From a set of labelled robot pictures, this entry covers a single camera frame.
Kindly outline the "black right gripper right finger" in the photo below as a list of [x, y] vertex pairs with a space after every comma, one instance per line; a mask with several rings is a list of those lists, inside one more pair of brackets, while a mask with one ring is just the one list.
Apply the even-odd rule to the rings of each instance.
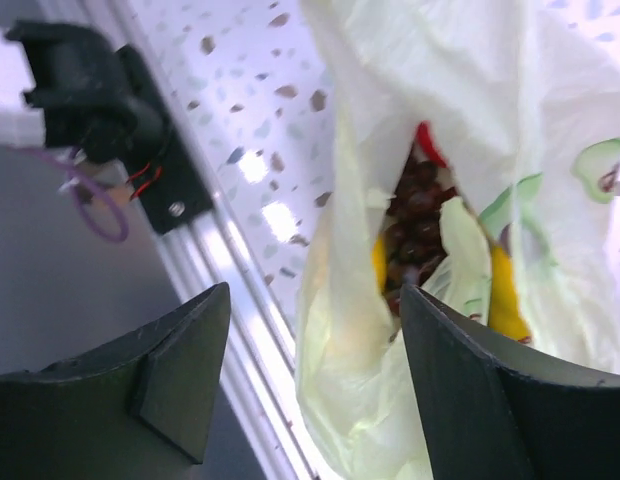
[[418, 287], [405, 349], [437, 479], [620, 479], [620, 375], [502, 336]]

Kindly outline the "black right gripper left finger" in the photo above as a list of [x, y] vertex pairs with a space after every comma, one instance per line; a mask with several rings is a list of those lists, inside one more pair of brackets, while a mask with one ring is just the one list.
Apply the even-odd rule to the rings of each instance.
[[0, 375], [0, 479], [189, 479], [229, 331], [227, 284], [38, 372]]

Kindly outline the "yellow mango toy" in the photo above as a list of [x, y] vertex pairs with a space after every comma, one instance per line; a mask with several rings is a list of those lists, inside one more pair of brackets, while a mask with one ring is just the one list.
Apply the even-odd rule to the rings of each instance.
[[490, 246], [492, 283], [488, 325], [496, 332], [522, 344], [531, 342], [531, 334], [519, 315], [510, 257], [497, 244]]

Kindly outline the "dark red grape bunch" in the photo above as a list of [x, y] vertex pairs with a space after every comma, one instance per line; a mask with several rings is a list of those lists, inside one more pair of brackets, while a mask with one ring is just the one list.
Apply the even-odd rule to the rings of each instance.
[[423, 285], [446, 258], [440, 233], [441, 208], [457, 195], [450, 171], [414, 143], [382, 227], [386, 252], [383, 294], [394, 317], [400, 313], [402, 286]]

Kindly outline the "red apple toy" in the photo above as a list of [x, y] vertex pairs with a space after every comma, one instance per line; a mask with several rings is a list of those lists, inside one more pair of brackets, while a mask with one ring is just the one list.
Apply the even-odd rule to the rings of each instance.
[[427, 121], [421, 122], [415, 132], [415, 143], [421, 149], [428, 161], [439, 168], [448, 168], [445, 157], [441, 154], [430, 134], [430, 125]]

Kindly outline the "light green plastic bag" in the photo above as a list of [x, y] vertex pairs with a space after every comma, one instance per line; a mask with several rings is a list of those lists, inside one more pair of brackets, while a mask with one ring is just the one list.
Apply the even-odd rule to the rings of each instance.
[[620, 375], [620, 302], [604, 251], [620, 69], [541, 1], [301, 7], [334, 82], [336, 130], [334, 190], [297, 307], [300, 410], [339, 476], [437, 479], [401, 312], [392, 315], [371, 261], [416, 128], [429, 123], [458, 195], [441, 208], [446, 258], [423, 285], [403, 285], [400, 304], [403, 288], [418, 287], [490, 328], [497, 244], [531, 334], [523, 345]]

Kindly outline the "yellow pear toy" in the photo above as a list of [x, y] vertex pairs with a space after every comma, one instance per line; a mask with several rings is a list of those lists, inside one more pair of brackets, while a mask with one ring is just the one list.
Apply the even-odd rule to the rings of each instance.
[[387, 281], [387, 260], [384, 236], [380, 234], [372, 249], [371, 261], [375, 272], [376, 285], [380, 293], [385, 291]]

